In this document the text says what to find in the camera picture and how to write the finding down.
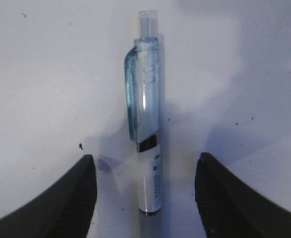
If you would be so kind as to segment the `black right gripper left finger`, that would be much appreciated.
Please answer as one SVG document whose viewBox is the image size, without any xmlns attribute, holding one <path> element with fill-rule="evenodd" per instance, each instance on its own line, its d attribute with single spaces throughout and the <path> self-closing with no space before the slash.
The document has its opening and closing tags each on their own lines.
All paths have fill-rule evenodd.
<svg viewBox="0 0 291 238">
<path fill-rule="evenodd" d="M 85 238 L 97 200 L 96 168 L 84 155 L 36 198 L 0 219 L 0 238 Z"/>
</svg>

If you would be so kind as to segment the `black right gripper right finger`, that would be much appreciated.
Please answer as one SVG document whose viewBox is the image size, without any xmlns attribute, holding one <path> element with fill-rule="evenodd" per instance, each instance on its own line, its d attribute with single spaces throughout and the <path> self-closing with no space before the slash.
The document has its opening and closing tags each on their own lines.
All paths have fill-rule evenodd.
<svg viewBox="0 0 291 238">
<path fill-rule="evenodd" d="M 195 201 L 209 238 L 291 238 L 291 212 L 256 192 L 207 152 L 197 162 Z"/>
</svg>

